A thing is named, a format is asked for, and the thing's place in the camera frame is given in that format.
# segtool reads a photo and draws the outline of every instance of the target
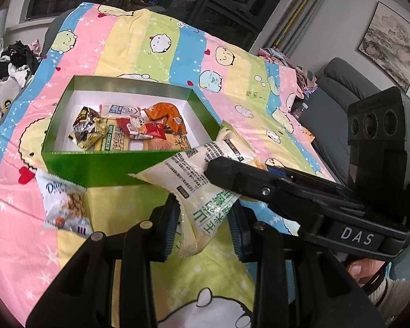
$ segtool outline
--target green box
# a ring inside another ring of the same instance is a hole
[[[144,108],[164,101],[178,107],[192,147],[216,139],[220,125],[192,89],[130,78],[73,76],[52,116],[42,147],[48,171],[87,188],[142,183],[128,174],[139,173],[179,150],[84,152],[66,137],[82,106],[98,110],[98,104],[110,103]]]

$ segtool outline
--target screw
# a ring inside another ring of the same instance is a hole
[[[255,222],[254,223],[254,228],[256,230],[265,230],[266,229],[267,224],[264,222]]]
[[[150,229],[150,228],[152,228],[152,225],[153,225],[153,223],[151,221],[142,221],[140,223],[140,227],[142,229]]]
[[[270,195],[270,188],[262,188],[261,189],[261,194],[263,196],[269,196]]]
[[[93,234],[91,234],[91,240],[92,241],[97,242],[102,238],[103,238],[103,233],[102,232],[94,232]]]

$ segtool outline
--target blanket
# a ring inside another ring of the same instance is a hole
[[[32,82],[0,125],[0,297],[22,324],[84,241],[73,233],[43,229],[45,212],[34,179],[37,168],[45,169],[40,149],[50,117],[75,74],[192,88],[215,119],[231,123],[266,164],[330,179],[288,112],[286,102],[297,90],[294,69],[265,63],[169,16],[82,3],[67,17]],[[112,235],[149,218],[166,197],[164,190],[143,184],[90,188],[85,201],[94,230]],[[245,205],[259,220],[283,233],[296,233],[297,223],[283,220],[265,203]],[[194,257],[177,257],[179,240],[177,235],[166,263],[152,264],[160,326],[175,327],[182,320],[185,327],[249,327],[254,281],[234,254],[228,224]],[[202,323],[195,317],[202,317]]]

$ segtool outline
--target mountain painting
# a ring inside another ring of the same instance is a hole
[[[410,23],[378,2],[359,51],[405,91],[410,86]]]

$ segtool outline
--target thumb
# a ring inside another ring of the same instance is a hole
[[[384,262],[375,259],[360,259],[348,265],[348,273],[355,279],[373,276],[383,266]]]

